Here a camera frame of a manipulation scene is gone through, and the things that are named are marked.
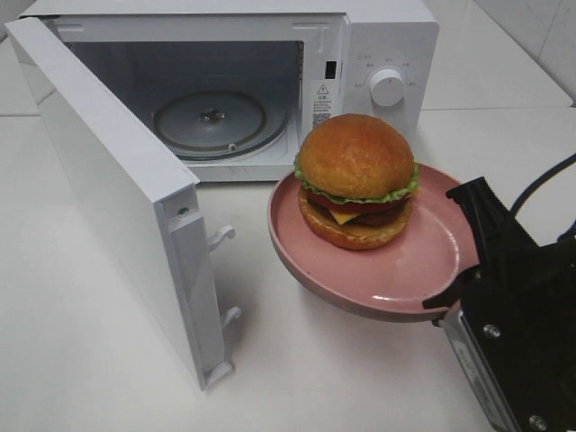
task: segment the tomato slice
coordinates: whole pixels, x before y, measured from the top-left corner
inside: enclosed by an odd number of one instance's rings
[[[402,197],[399,200],[388,202],[346,202],[344,204],[336,204],[335,202],[329,200],[326,195],[322,195],[321,193],[314,193],[312,191],[306,192],[308,193],[308,198],[316,204],[345,213],[385,212],[386,210],[392,209],[406,200],[406,197]]]

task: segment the white microwave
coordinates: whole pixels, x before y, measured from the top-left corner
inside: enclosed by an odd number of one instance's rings
[[[6,25],[86,216],[201,387],[230,370],[195,186],[277,180],[341,113],[415,132],[419,0],[39,0]]]

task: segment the microwave control knob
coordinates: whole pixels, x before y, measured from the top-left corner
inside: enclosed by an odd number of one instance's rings
[[[370,78],[370,96],[375,104],[393,106],[404,97],[404,77],[395,69],[383,69]]]

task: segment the top bun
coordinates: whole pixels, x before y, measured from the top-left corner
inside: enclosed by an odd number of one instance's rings
[[[304,140],[298,163],[308,183],[346,198],[379,198],[401,189],[414,171],[408,142],[391,125],[344,114],[321,123]]]

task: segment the microwave door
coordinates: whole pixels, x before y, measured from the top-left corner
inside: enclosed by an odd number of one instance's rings
[[[207,239],[198,179],[43,22],[6,27],[78,204],[206,387],[230,370],[209,251],[233,231]]]

